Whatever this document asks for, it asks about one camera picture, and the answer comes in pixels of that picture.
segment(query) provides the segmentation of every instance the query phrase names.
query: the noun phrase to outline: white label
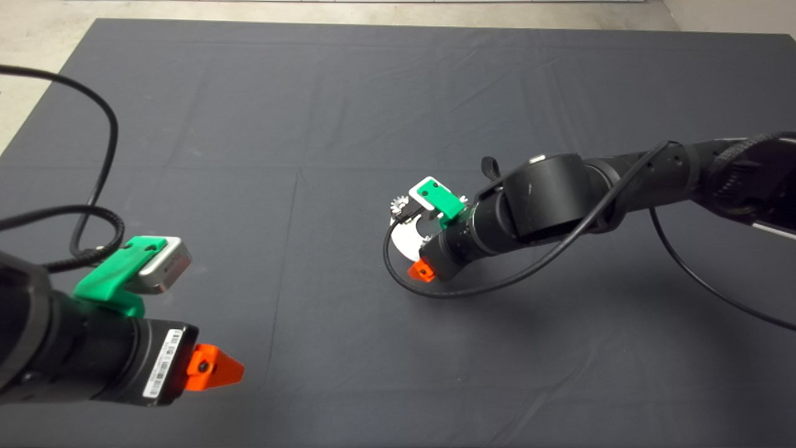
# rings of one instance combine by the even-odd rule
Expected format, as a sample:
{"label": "white label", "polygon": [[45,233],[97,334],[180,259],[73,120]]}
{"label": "white label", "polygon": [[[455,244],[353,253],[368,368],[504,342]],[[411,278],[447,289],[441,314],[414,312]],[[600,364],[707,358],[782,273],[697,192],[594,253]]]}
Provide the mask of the white label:
{"label": "white label", "polygon": [[166,374],[169,373],[169,367],[171,367],[171,361],[174,360],[174,353],[177,353],[180,339],[182,339],[182,330],[171,329],[166,333],[166,338],[160,347],[160,353],[158,353],[158,359],[155,360],[149,381],[144,387],[145,398],[156,399],[160,395],[163,381],[166,380]]}

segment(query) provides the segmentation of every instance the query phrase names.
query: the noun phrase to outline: concrete floor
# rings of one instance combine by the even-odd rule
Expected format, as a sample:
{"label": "concrete floor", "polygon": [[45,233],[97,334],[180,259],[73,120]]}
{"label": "concrete floor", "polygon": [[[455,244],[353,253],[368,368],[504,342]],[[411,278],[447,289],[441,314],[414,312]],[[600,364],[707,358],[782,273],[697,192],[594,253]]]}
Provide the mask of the concrete floor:
{"label": "concrete floor", "polygon": [[[792,0],[509,4],[0,0],[0,63],[58,71],[95,18],[791,32],[794,15],[789,13],[794,10]],[[728,25],[732,23],[743,25],[742,29],[733,29]],[[779,23],[778,28],[772,29],[771,23]],[[0,77],[0,154],[46,86],[44,81]]]}

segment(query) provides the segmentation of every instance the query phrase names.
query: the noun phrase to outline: green bracket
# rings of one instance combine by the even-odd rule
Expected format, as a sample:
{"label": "green bracket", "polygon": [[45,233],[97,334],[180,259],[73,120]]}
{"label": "green bracket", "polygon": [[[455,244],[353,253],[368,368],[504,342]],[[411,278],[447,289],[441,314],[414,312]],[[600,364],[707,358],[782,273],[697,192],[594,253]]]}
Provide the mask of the green bracket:
{"label": "green bracket", "polygon": [[164,247],[165,238],[131,238],[77,284],[73,292],[75,298],[92,301],[124,316],[143,317],[143,300],[124,286]]}
{"label": "green bracket", "polygon": [[421,185],[417,189],[417,193],[443,214],[439,219],[439,226],[443,229],[453,222],[465,208],[456,195],[435,179],[429,179],[428,182]]}

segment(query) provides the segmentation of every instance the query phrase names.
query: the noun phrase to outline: black strap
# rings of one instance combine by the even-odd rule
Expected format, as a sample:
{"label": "black strap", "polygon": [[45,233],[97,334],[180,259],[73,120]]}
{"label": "black strap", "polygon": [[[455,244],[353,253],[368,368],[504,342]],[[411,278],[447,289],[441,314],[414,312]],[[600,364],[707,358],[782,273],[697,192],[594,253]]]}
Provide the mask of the black strap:
{"label": "black strap", "polygon": [[484,173],[489,180],[497,180],[500,178],[500,166],[498,165],[498,161],[490,156],[484,156],[481,158],[481,173]]}

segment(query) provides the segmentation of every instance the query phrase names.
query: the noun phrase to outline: orange gripper tip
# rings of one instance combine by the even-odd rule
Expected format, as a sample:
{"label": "orange gripper tip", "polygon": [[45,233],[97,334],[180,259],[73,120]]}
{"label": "orange gripper tip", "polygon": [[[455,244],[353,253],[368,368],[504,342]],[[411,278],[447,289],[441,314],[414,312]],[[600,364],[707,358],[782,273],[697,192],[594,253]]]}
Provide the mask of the orange gripper tip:
{"label": "orange gripper tip", "polygon": [[415,280],[425,281],[429,283],[430,281],[434,280],[434,271],[431,270],[431,267],[420,259],[415,261],[415,264],[409,267],[408,271],[409,277],[414,278]]}
{"label": "orange gripper tip", "polygon": [[244,365],[215,345],[197,344],[188,363],[187,391],[203,391],[211,387],[240,383]]}

